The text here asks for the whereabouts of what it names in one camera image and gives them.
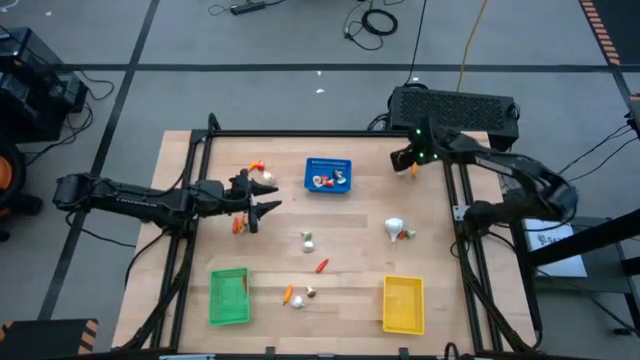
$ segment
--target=yellow cable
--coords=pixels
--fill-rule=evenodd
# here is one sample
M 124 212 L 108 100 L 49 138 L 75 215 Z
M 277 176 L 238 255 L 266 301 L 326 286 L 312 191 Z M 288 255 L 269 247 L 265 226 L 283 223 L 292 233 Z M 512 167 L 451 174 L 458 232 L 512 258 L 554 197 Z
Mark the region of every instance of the yellow cable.
M 473 24 L 473 29 L 471 29 L 471 35 L 469 35 L 469 40 L 467 40 L 467 46 L 464 48 L 464 56 L 462 57 L 462 65 L 460 66 L 460 76 L 458 76 L 458 86 L 456 86 L 456 92 L 460 92 L 460 85 L 462 85 L 462 74 L 464 74 L 464 64 L 467 62 L 467 53 L 469 52 L 469 47 L 471 46 L 471 40 L 473 40 L 473 34 L 476 33 L 476 29 L 478 28 L 478 24 L 480 23 L 480 18 L 482 18 L 484 8 L 487 7 L 488 1 L 489 0 L 484 0 L 482 2 L 480 13 L 478 13 L 476 23 Z

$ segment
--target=black chair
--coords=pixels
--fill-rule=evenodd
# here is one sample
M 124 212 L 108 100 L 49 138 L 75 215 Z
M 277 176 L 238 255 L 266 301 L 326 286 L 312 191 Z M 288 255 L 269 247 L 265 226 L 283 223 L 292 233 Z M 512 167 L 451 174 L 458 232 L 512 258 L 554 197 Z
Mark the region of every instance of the black chair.
M 42 199 L 23 194 L 27 178 L 24 155 L 16 145 L 0 137 L 0 219 L 14 215 L 36 215 Z M 0 241 L 9 240 L 9 233 L 0 230 Z

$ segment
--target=green plastic tray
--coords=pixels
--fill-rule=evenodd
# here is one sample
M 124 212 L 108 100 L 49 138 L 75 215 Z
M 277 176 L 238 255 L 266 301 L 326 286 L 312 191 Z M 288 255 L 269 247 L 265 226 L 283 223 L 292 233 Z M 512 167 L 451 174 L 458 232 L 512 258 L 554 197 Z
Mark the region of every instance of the green plastic tray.
M 249 269 L 232 268 L 212 271 L 209 289 L 209 325 L 243 324 L 248 323 L 250 319 Z

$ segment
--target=gray floor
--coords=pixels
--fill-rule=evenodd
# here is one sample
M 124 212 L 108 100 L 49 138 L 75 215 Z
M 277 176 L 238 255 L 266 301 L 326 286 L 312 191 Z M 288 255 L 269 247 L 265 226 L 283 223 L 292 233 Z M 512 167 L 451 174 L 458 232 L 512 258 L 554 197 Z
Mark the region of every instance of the gray floor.
M 22 1 L 0 13 L 0 24 L 32 27 L 68 63 L 126 64 L 149 2 Z M 421 9 L 418 1 L 390 8 L 400 21 L 398 32 L 385 39 L 382 50 L 366 52 L 342 36 L 351 1 L 290 0 L 240 17 L 228 13 L 211 17 L 207 7 L 214 3 L 160 1 L 141 62 L 407 64 Z M 221 3 L 227 6 L 232 2 Z M 480 3 L 430 0 L 417 62 L 460 63 Z M 376 39 L 363 35 L 362 41 L 374 44 Z M 468 63 L 602 65 L 605 60 L 577 1 L 492 0 Z M 117 85 L 124 76 L 115 72 L 89 75 Z M 162 133 L 204 127 L 209 112 L 215 112 L 226 129 L 364 129 L 385 110 L 393 87 L 406 76 L 406 72 L 392 71 L 137 72 L 102 175 L 149 184 Z M 414 77 L 441 90 L 455 90 L 457 82 L 453 72 L 418 72 Z M 632 90 L 640 91 L 639 74 L 625 74 L 625 78 Z M 103 91 L 100 85 L 93 87 L 97 93 Z M 552 169 L 561 168 L 621 126 L 626 113 L 613 77 L 604 73 L 468 72 L 462 89 L 513 96 L 523 114 L 514 151 L 537 158 Z M 115 94 L 91 103 L 96 113 L 93 127 L 75 144 L 57 148 L 33 165 L 28 191 L 48 201 L 57 177 L 90 169 L 114 100 Z M 573 167 L 568 176 L 596 166 L 625 139 L 603 146 Z M 618 216 L 637 208 L 637 151 L 638 145 L 630 144 L 600 171 L 576 182 L 581 197 L 579 215 Z M 10 224 L 13 239 L 0 249 L 0 322 L 38 316 L 68 232 L 63 218 L 63 213 L 47 203 L 38 217 L 15 219 Z M 94 211 L 85 227 L 135 243 L 139 222 Z M 624 248 L 629 256 L 640 255 L 636 241 L 625 242 Z M 132 255 L 130 249 L 81 236 L 53 318 L 97 317 L 98 349 L 107 350 L 122 300 L 125 268 Z M 629 320 L 621 296 L 601 298 Z M 620 359 L 640 350 L 637 338 L 612 336 L 614 324 L 581 296 L 541 293 L 539 300 L 545 351 Z

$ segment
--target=red chili pepper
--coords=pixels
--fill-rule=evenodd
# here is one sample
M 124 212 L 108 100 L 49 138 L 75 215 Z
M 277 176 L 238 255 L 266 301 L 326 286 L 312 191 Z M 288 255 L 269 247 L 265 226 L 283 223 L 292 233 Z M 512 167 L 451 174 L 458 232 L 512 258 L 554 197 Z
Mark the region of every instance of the red chili pepper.
M 329 262 L 329 259 L 325 259 L 323 262 L 320 263 L 320 265 L 318 265 L 318 267 L 316 268 L 316 274 L 320 273 L 325 266 L 327 266 L 327 263 Z

